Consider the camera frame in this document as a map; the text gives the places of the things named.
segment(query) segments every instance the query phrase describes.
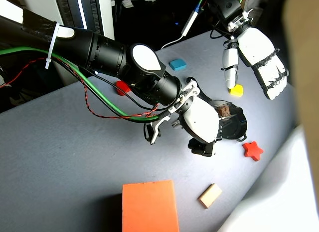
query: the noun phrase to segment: wooden block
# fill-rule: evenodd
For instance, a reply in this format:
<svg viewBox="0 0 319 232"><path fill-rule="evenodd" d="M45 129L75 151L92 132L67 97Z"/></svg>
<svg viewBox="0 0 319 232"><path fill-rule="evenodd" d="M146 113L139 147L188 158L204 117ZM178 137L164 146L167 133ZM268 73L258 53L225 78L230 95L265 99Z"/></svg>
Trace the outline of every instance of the wooden block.
<svg viewBox="0 0 319 232"><path fill-rule="evenodd" d="M173 181L123 185L122 232L178 232Z"/></svg>
<svg viewBox="0 0 319 232"><path fill-rule="evenodd" d="M223 191L218 185L212 184L198 199L202 202L206 209L208 209L222 192Z"/></svg>

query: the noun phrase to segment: blue block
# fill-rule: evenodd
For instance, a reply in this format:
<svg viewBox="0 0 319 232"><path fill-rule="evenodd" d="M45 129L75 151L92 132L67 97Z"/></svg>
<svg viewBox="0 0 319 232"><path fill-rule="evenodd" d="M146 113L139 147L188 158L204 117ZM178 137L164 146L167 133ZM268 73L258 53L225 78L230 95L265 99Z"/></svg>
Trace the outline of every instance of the blue block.
<svg viewBox="0 0 319 232"><path fill-rule="evenodd" d="M171 61L169 65L174 71L179 71L186 68L186 62L184 62L182 59Z"/></svg>

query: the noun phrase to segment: robotic hand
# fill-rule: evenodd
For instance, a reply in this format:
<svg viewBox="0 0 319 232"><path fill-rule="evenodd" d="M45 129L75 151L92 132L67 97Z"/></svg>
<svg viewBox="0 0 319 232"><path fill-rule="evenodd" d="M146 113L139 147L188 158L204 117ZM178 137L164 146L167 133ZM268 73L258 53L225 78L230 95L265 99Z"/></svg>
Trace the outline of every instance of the robotic hand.
<svg viewBox="0 0 319 232"><path fill-rule="evenodd" d="M249 12L241 9L238 0L208 0L219 22L231 33L224 43L223 68L226 86L237 84L238 54L246 66L252 67L268 99L275 99L287 85L289 72L276 55L272 42L250 24Z"/></svg>
<svg viewBox="0 0 319 232"><path fill-rule="evenodd" d="M0 38L7 43L49 49L79 67L119 78L150 105L168 106L145 124L151 144L159 135L159 125L174 112L179 114L178 123L197 141L211 147L216 142L218 113L198 97L196 81L181 89L178 78L165 71L166 66L148 46L126 47L89 30L61 26L6 0L0 0L0 25Z"/></svg>

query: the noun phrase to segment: white zip tie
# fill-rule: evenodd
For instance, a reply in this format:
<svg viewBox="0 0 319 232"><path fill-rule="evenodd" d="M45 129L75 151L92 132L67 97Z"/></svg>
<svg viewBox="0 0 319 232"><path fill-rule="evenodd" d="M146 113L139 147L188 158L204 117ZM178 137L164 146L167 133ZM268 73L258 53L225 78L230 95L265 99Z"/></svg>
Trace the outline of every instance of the white zip tie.
<svg viewBox="0 0 319 232"><path fill-rule="evenodd" d="M59 27L60 27L60 24L57 22L56 25L55 25L54 32L53 32L53 36L52 36L52 40L51 40L51 44L50 44L50 48L49 48L48 57L46 58L45 69L49 68L49 64L51 62L51 55L52 55L54 43L55 43L55 40L56 40L56 36L58 35Z"/></svg>

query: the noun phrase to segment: white connector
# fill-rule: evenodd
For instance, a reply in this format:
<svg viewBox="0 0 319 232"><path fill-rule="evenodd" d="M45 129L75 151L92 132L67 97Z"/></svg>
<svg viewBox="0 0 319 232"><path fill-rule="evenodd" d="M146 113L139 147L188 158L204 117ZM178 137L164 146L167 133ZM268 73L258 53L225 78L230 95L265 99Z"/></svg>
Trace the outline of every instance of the white connector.
<svg viewBox="0 0 319 232"><path fill-rule="evenodd" d="M181 34L183 36L186 36L190 27L193 25L196 17L197 17L198 13L195 12L195 11L192 11L191 15L189 16L188 20L187 20L187 23L185 24L183 30L181 31Z"/></svg>

